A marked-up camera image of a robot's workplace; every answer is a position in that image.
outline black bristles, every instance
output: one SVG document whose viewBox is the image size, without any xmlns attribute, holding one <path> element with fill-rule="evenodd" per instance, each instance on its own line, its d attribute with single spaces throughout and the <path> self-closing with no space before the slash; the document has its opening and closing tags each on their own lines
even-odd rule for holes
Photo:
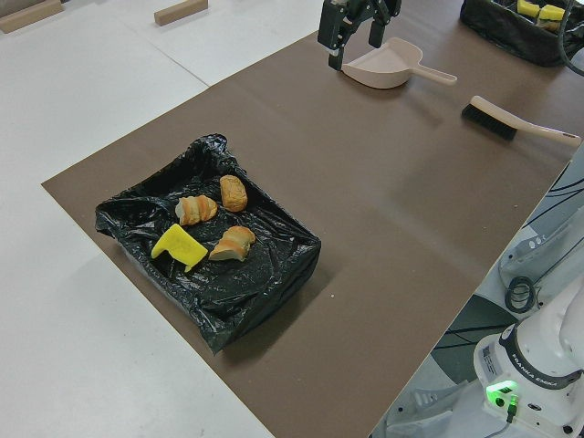
<svg viewBox="0 0 584 438">
<path fill-rule="evenodd" d="M 463 109 L 463 117 L 474 123 L 481 125 L 484 128 L 487 128 L 494 134 L 498 135 L 502 139 L 511 141 L 515 137 L 517 130 L 515 128 L 511 128 L 509 125 L 503 123 L 500 120 L 495 119 L 492 116 L 489 116 L 486 112 L 481 111 L 479 108 L 474 106 L 473 104 L 469 103 L 466 105 L 466 108 Z"/>
</svg>

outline brush handle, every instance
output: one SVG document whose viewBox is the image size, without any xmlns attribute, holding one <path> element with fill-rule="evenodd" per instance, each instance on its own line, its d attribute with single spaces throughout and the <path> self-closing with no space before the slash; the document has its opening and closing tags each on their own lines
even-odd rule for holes
<svg viewBox="0 0 584 438">
<path fill-rule="evenodd" d="M 479 108 L 482 112 L 487 113 L 489 116 L 503 122 L 505 125 L 515 128 L 516 130 L 522 130 L 524 132 L 529 132 L 539 137 L 544 137 L 553 141 L 558 141 L 560 143 L 567 144 L 574 148 L 582 143 L 582 139 L 578 135 L 570 134 L 568 132 L 563 132 L 561 130 L 552 130 L 551 128 L 546 128 L 545 126 L 539 126 L 534 123 L 525 121 L 515 114 L 511 114 L 502 108 L 497 107 L 495 104 L 489 102 L 480 96 L 474 96 L 471 99 L 471 105 Z"/>
<path fill-rule="evenodd" d="M 433 68 L 418 65 L 411 68 L 411 72 L 414 75 L 421 76 L 423 78 L 433 80 L 434 82 L 439 82 L 444 85 L 454 85 L 458 78 L 448 73 L 444 73 L 439 70 L 434 70 Z"/>
</svg>

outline black tray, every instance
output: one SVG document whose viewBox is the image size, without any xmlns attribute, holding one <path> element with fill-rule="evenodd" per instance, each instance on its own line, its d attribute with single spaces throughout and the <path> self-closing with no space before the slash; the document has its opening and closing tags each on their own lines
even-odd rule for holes
<svg viewBox="0 0 584 438">
<path fill-rule="evenodd" d="M 115 238 L 144 273 L 199 326 L 216 353 L 274 314 L 310 278 L 320 240 L 249 180 L 227 140 L 202 137 L 147 180 L 98 205 L 96 229 Z M 237 176 L 248 204 L 241 213 L 221 205 L 219 178 Z M 255 233 L 244 262 L 205 258 L 189 273 L 166 252 L 152 260 L 156 241 L 178 223 L 174 206 L 183 196 L 205 194 L 217 201 L 217 216 L 184 229 L 209 251 L 223 232 L 242 225 Z"/>
</svg>

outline dustpan handle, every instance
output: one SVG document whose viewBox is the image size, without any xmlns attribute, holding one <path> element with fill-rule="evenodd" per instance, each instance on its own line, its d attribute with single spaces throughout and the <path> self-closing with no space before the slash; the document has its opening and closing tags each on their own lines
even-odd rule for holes
<svg viewBox="0 0 584 438">
<path fill-rule="evenodd" d="M 412 73 L 444 85 L 454 85 L 458 79 L 456 76 L 425 66 L 412 67 Z"/>
</svg>

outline black plastic bag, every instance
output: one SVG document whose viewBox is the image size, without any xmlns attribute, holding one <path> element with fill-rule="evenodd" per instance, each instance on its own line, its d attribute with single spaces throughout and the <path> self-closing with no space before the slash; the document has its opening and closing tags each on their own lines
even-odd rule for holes
<svg viewBox="0 0 584 438">
<path fill-rule="evenodd" d="M 96 229 L 115 238 L 141 269 L 199 326 L 216 353 L 274 314 L 312 275 L 320 240 L 251 182 L 215 134 L 202 137 L 147 180 L 101 203 Z M 248 204 L 230 213 L 221 205 L 219 178 L 237 176 Z M 205 258 L 189 273 L 168 253 L 152 260 L 161 235 L 178 223 L 174 206 L 184 196 L 205 194 L 217 201 L 217 216 L 185 231 L 209 251 L 233 225 L 256 238 L 244 262 Z"/>
<path fill-rule="evenodd" d="M 531 0 L 531 3 L 565 7 L 562 0 Z M 516 11 L 513 0 L 464 0 L 460 19 L 481 37 L 507 52 L 542 67 L 559 66 L 563 61 L 558 35 L 534 24 L 531 17 Z M 584 47 L 584 8 L 575 5 L 569 15 L 564 48 L 572 58 Z"/>
</svg>

